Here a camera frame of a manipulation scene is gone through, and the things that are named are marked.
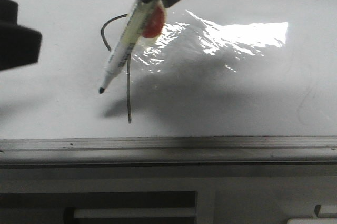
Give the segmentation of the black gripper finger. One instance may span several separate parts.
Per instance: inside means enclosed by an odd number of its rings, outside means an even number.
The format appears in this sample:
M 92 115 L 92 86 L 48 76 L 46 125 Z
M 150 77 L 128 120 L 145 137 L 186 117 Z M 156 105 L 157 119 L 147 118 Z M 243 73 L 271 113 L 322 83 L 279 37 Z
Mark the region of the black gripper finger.
M 35 64 L 39 59 L 42 34 L 17 23 L 18 3 L 1 0 L 1 70 Z

